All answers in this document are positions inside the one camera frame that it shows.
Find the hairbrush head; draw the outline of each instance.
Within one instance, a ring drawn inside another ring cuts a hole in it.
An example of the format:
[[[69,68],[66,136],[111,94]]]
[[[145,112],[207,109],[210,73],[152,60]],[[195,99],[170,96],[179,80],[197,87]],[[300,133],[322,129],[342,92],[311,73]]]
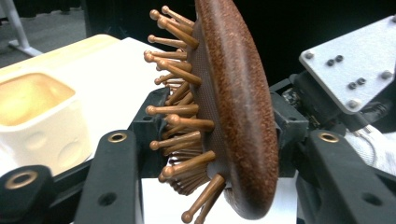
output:
[[[164,14],[189,26],[191,34],[155,11],[154,20],[178,38],[160,43],[185,48],[145,52],[148,62],[170,72],[155,82],[173,81],[167,84],[172,85],[167,106],[147,109],[149,114],[167,114],[163,140],[151,143],[170,159],[159,179],[185,195],[209,181],[183,213],[185,223],[201,207],[196,223],[204,222],[222,192],[239,216],[258,219],[270,208],[278,172],[276,127],[262,62],[233,1],[196,0],[195,6],[196,22],[163,7]],[[187,61],[176,62],[181,53]]]

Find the metal plate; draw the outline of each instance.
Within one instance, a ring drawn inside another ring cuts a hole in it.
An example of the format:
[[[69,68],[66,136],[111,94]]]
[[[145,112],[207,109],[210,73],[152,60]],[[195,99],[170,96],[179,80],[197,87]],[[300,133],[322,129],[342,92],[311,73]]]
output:
[[[305,50],[300,62],[342,111],[356,113],[394,79],[396,17]]]

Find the white container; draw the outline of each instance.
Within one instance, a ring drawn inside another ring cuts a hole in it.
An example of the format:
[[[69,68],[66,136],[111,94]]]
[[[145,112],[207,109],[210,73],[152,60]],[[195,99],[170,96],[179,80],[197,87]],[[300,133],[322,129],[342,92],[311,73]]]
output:
[[[0,77],[0,150],[18,166],[42,164],[53,175],[92,153],[78,93],[50,72]]]

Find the metal leg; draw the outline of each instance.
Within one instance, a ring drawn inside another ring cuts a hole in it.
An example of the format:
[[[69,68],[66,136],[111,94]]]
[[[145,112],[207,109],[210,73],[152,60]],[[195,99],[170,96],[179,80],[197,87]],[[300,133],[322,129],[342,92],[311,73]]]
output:
[[[42,52],[30,47],[29,41],[27,40],[26,34],[21,24],[20,16],[18,15],[13,0],[0,0],[0,5],[5,11],[8,20],[17,35],[17,39],[9,41],[8,44],[11,47],[18,49],[32,57],[42,54]]]

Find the screw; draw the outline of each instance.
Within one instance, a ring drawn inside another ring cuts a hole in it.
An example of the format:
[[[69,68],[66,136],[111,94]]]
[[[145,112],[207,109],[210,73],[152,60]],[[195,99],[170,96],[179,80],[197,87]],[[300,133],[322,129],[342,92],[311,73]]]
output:
[[[327,65],[333,66],[334,65],[334,60],[330,59],[329,61],[326,62]]]
[[[385,71],[385,72],[383,72],[382,74],[381,74],[381,77],[383,78],[383,79],[388,79],[388,78],[390,78],[390,77],[393,77],[393,74],[390,72],[390,71]]]
[[[343,60],[344,60],[344,56],[342,56],[342,55],[337,55],[337,57],[335,57],[335,61],[338,63],[340,63]]]
[[[364,77],[360,77],[357,82],[359,85],[364,85],[364,83],[366,83],[366,79],[364,79]]]
[[[354,109],[358,107],[360,103],[356,100],[350,100],[346,105],[349,106],[349,108]]]
[[[314,53],[312,53],[311,51],[308,51],[304,56],[306,59],[311,59],[314,57]]]
[[[355,90],[358,87],[358,85],[356,85],[355,82],[351,82],[347,86],[349,87],[350,90]]]

